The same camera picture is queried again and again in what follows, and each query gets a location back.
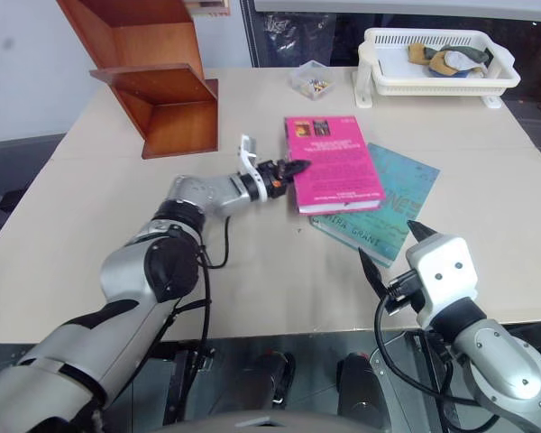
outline pink book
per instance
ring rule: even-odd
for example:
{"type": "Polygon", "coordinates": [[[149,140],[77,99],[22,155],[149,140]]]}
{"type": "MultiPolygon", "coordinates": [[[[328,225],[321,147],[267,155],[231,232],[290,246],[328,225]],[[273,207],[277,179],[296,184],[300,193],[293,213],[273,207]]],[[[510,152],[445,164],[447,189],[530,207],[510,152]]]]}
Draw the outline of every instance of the pink book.
{"type": "Polygon", "coordinates": [[[372,210],[385,192],[354,116],[285,119],[291,160],[310,160],[295,176],[298,211],[306,215],[372,210]]]}

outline wooden stand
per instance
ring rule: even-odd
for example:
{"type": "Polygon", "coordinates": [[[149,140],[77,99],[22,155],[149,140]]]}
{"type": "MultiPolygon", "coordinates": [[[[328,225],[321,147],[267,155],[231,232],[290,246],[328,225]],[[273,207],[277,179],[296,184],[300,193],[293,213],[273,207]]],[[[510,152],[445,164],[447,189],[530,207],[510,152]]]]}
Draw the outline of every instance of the wooden stand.
{"type": "Polygon", "coordinates": [[[216,80],[204,80],[195,27],[180,0],[57,0],[145,139],[142,157],[217,149],[216,80]]]}

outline white wall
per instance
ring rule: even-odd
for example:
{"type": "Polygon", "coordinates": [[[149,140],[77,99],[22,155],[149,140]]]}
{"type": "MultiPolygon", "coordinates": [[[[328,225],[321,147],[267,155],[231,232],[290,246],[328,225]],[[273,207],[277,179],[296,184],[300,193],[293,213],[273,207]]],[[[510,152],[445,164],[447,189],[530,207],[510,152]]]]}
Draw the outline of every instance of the white wall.
{"type": "MultiPolygon", "coordinates": [[[[250,67],[238,0],[196,18],[206,68],[250,67]]],[[[65,133],[100,82],[55,0],[0,0],[0,141],[65,133]]]]}

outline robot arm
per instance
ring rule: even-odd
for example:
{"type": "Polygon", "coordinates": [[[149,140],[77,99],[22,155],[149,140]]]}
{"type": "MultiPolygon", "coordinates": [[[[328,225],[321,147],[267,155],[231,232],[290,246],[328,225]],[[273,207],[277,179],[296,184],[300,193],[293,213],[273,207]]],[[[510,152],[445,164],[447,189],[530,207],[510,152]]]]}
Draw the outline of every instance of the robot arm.
{"type": "Polygon", "coordinates": [[[434,329],[463,364],[467,387],[479,404],[526,432],[541,432],[541,354],[513,337],[473,302],[477,274],[467,243],[409,222],[418,244],[407,250],[411,270],[388,288],[365,253],[367,279],[393,314],[410,306],[424,329],[434,329]]]}
{"type": "Polygon", "coordinates": [[[105,260],[102,309],[61,325],[0,373],[0,431],[80,424],[114,401],[195,288],[206,218],[283,195],[309,164],[266,161],[255,168],[253,146],[244,136],[244,175],[176,178],[152,220],[105,260]]]}

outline white plastic basket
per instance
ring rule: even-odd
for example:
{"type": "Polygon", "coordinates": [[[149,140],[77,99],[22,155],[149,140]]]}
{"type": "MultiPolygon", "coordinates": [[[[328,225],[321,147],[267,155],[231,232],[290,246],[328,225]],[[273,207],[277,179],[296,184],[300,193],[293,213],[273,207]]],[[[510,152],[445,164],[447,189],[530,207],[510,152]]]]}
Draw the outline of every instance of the white plastic basket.
{"type": "Polygon", "coordinates": [[[373,28],[364,33],[364,42],[359,46],[357,87],[368,85],[364,71],[371,69],[380,95],[496,97],[521,80],[513,69],[514,62],[506,48],[475,30],[373,28]],[[408,46],[414,42],[435,50],[447,44],[470,46],[489,51],[493,59],[488,67],[483,67],[482,73],[472,72],[466,78],[436,78],[431,76],[428,66],[408,61],[408,46]]]}

